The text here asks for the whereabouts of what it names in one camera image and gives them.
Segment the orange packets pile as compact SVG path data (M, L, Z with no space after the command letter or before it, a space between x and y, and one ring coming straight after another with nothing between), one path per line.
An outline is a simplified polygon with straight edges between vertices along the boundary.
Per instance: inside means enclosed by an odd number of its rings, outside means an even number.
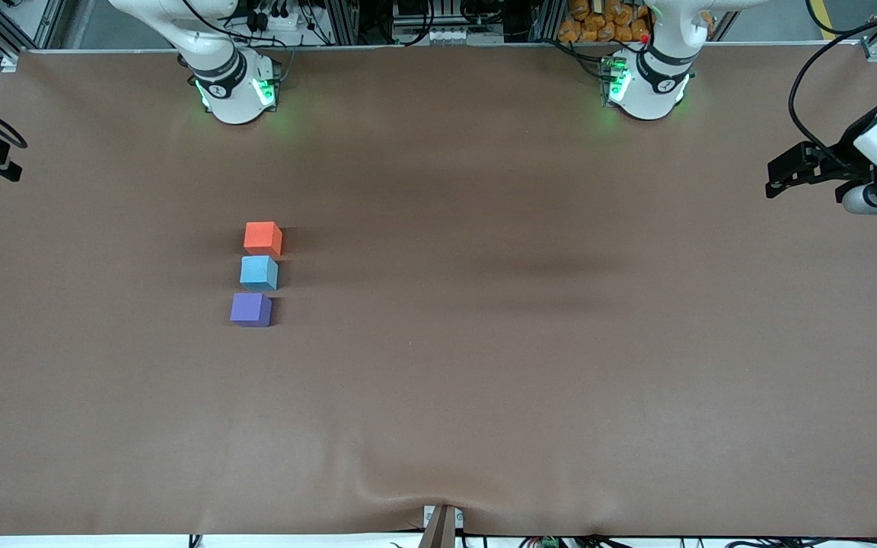
M647 43L654 11L643 0L565 0L561 43Z

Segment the blue foam block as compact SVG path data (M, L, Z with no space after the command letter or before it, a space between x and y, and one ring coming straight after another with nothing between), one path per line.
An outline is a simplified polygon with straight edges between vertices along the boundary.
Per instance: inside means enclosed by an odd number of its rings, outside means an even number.
M239 282L251 292L277 291L279 264L270 256L243 256Z

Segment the table edge clamp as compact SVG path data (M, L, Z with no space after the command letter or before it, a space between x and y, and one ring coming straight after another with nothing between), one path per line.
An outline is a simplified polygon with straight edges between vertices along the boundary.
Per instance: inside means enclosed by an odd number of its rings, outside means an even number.
M418 548L457 548L458 533L464 528L463 512L452 505L423 508L423 535Z

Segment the white terminal block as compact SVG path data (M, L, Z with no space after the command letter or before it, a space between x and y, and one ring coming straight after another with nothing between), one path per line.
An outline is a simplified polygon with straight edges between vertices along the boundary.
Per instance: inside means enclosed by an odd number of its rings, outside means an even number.
M466 46L470 36L483 33L483 27L435 27L419 42L419 45L428 46Z

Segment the purple foam block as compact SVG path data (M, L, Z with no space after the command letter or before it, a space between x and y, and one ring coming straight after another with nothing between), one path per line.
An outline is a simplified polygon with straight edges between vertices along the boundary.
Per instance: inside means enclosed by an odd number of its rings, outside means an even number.
M229 320L240 327L270 327L273 318L273 302L268 295L234 294Z

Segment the white power strip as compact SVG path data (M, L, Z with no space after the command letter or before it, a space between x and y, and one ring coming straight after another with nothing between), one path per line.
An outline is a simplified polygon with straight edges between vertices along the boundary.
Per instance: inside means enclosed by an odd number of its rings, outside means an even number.
M250 32L297 32L300 27L300 15L282 5L270 7L257 6L247 16L247 27Z

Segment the brown table cover sheet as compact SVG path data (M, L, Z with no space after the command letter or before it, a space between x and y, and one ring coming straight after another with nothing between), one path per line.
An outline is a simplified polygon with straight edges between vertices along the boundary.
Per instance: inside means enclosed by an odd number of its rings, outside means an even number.
M877 537L877 216L764 194L811 53L638 123L549 46L304 51L240 127L170 53L22 56L0 535Z

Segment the orange foam block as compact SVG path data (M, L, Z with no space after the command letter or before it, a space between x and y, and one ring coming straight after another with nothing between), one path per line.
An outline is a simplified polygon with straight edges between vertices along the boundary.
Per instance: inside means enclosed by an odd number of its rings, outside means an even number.
M250 221L244 226L243 247L253 256L282 255L283 233L274 221Z

